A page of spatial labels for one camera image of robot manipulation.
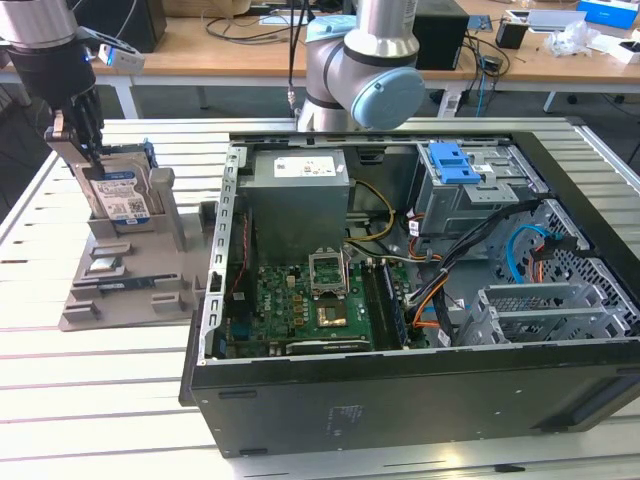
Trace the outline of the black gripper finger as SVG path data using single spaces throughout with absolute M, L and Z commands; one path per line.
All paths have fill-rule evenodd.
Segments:
M 52 112 L 51 125 L 44 133 L 46 143 L 70 166 L 85 163 L 82 147 L 62 110 Z
M 104 117 L 96 88 L 91 88 L 73 99 L 71 118 L 78 149 L 92 167 L 91 179 L 98 179 L 104 174 L 100 161 Z

